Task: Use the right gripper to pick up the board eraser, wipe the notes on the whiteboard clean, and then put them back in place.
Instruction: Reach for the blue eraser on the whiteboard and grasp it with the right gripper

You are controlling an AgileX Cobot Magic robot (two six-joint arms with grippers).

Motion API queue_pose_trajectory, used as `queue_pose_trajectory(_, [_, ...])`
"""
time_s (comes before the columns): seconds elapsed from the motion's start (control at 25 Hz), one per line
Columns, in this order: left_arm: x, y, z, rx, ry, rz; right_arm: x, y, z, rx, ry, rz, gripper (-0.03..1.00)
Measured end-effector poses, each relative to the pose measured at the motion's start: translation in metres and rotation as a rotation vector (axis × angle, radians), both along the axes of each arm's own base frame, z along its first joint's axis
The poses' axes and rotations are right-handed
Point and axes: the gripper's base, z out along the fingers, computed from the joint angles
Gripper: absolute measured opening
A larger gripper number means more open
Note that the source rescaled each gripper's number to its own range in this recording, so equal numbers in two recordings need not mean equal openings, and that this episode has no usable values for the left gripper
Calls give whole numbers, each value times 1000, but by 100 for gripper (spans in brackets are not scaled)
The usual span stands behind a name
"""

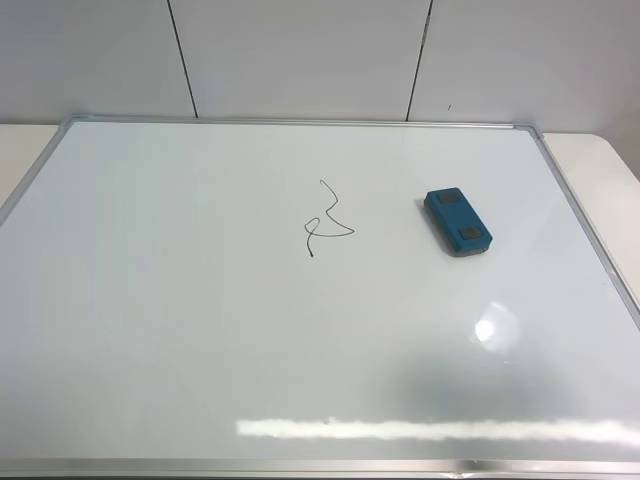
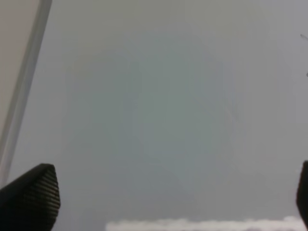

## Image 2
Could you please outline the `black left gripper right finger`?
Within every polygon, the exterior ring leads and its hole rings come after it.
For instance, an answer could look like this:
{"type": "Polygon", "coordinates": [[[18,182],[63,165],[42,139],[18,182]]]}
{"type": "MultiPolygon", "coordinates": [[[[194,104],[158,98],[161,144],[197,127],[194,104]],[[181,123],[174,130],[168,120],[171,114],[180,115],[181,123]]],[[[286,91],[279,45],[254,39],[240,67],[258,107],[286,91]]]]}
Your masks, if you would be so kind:
{"type": "Polygon", "coordinates": [[[308,162],[304,161],[300,173],[298,189],[296,193],[296,205],[299,214],[308,229],[308,162]]]}

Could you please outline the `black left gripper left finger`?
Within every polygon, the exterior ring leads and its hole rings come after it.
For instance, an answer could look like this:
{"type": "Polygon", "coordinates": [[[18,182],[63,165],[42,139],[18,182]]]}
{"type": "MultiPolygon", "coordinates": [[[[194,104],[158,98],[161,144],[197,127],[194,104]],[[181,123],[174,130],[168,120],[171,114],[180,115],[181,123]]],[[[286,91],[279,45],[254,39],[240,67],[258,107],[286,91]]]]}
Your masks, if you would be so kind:
{"type": "Polygon", "coordinates": [[[51,231],[60,207],[55,166],[39,164],[0,190],[0,229],[51,231]]]}

